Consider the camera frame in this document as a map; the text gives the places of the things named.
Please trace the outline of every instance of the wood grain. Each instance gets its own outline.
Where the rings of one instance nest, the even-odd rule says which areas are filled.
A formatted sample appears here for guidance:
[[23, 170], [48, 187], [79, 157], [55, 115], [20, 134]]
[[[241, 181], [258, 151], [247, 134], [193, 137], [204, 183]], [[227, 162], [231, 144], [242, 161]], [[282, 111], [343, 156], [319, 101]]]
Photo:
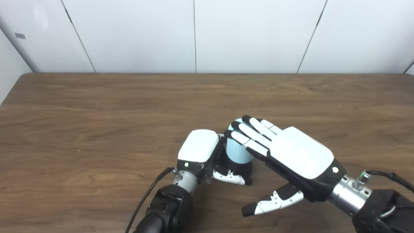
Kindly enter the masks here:
[[[192, 130], [223, 132], [244, 114], [301, 129], [353, 177], [370, 168], [414, 182], [409, 75], [27, 74], [0, 106], [0, 232], [123, 232]], [[354, 232], [330, 203], [242, 217], [286, 183], [260, 161], [252, 178], [200, 185], [186, 232]], [[370, 187], [414, 199], [383, 178]]]

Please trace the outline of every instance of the robotic finger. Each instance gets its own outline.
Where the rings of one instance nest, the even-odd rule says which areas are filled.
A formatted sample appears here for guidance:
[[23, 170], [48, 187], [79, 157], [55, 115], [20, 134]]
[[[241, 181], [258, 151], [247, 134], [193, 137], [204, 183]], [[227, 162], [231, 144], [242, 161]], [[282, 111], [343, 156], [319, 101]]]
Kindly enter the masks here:
[[262, 197], [258, 202], [243, 206], [243, 216], [264, 214], [267, 212], [283, 209], [303, 200], [303, 193], [291, 184], [285, 184], [273, 192], [273, 194]]
[[213, 178], [232, 184], [252, 185], [252, 180], [250, 177], [243, 177], [240, 174], [221, 165], [216, 166], [216, 169], [213, 171]]
[[260, 143], [257, 143], [252, 138], [245, 136], [243, 133], [238, 131], [226, 130], [224, 135], [227, 138], [233, 139], [238, 144], [242, 145], [246, 151], [252, 154], [257, 159], [264, 161], [265, 158], [269, 155], [269, 148], [264, 147]]
[[267, 148], [270, 147], [272, 141], [270, 141], [268, 138], [264, 137], [262, 134], [255, 131], [253, 128], [249, 127], [247, 124], [234, 121], [231, 123], [231, 126], [234, 129], [241, 131], [248, 138], [250, 138], [250, 140], [258, 142]]
[[276, 139], [276, 134], [267, 128], [264, 124], [259, 122], [256, 118], [253, 118], [248, 115], [244, 115], [242, 117], [244, 123], [248, 124], [249, 126], [253, 127], [259, 134], [262, 134], [269, 138], [271, 141]]
[[275, 133], [276, 135], [279, 134], [282, 130], [277, 127], [276, 125], [266, 121], [266, 120], [258, 120], [260, 123], [262, 123], [266, 128], [268, 128], [270, 131]]

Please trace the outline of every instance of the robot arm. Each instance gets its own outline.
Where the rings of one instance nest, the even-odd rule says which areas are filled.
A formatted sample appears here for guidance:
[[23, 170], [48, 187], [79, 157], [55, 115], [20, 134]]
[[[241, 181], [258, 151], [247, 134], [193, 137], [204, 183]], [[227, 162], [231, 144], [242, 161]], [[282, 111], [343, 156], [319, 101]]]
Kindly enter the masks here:
[[192, 195], [198, 184], [215, 178], [251, 185], [251, 169], [246, 173], [244, 168], [252, 168], [252, 163], [241, 165], [229, 159], [224, 144], [224, 136], [214, 131], [192, 131], [178, 153], [177, 168], [171, 168], [173, 182], [156, 192], [134, 233], [182, 232], [193, 212]]
[[242, 122], [234, 121], [231, 125], [233, 130], [227, 130], [226, 137], [289, 182], [272, 196], [244, 206], [244, 216], [282, 209], [303, 198], [311, 202], [328, 200], [352, 217], [358, 233], [414, 232], [411, 201], [394, 190], [367, 188], [369, 171], [357, 180], [347, 176], [328, 148], [300, 130], [294, 127], [281, 130], [266, 120], [247, 115]]

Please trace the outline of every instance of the black cable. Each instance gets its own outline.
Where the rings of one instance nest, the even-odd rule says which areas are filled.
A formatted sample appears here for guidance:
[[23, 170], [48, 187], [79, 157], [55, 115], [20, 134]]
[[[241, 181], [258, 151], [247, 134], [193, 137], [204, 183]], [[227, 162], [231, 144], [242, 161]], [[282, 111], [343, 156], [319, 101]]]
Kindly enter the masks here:
[[375, 170], [366, 170], [366, 173], [370, 174], [370, 175], [380, 175], [380, 176], [385, 176], [388, 179], [406, 187], [408, 190], [410, 190], [411, 192], [414, 193], [414, 185], [411, 184], [410, 182], [408, 182], [406, 179], [402, 178], [401, 176], [391, 172], [382, 172], [382, 171], [375, 171]]
[[159, 174], [155, 178], [154, 182], [149, 187], [149, 189], [144, 194], [144, 196], [142, 197], [141, 201], [139, 202], [139, 204], [135, 208], [134, 213], [132, 214], [132, 217], [130, 219], [130, 222], [128, 223], [127, 229], [125, 230], [125, 233], [129, 233], [129, 230], [131, 229], [132, 223], [134, 222], [135, 217], [137, 216], [138, 211], [140, 210], [140, 208], [141, 208], [142, 204], [144, 203], [145, 199], [147, 199], [148, 195], [151, 193], [152, 189], [155, 187], [155, 185], [158, 183], [158, 181], [160, 181], [166, 174], [170, 173], [172, 170], [174, 170], [174, 167], [167, 167], [163, 172], [161, 172], [161, 174]]

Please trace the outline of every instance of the white wall panel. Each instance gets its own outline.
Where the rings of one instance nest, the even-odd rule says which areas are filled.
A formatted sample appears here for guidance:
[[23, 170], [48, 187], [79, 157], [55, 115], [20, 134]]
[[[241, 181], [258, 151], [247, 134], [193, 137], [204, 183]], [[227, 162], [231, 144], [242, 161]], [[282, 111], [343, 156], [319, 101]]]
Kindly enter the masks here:
[[19, 77], [29, 72], [29, 66], [0, 30], [0, 104]]
[[409, 75], [414, 75], [414, 65], [412, 65], [411, 67], [410, 67], [410, 69], [408, 69], [407, 70], [407, 72], [405, 72], [406, 74], [409, 74]]
[[325, 0], [195, 0], [198, 73], [296, 73]]
[[97, 72], [195, 72], [193, 0], [64, 0]]
[[36, 72], [94, 71], [60, 0], [0, 0], [0, 27]]
[[414, 61], [413, 0], [328, 0], [300, 73], [403, 73]]

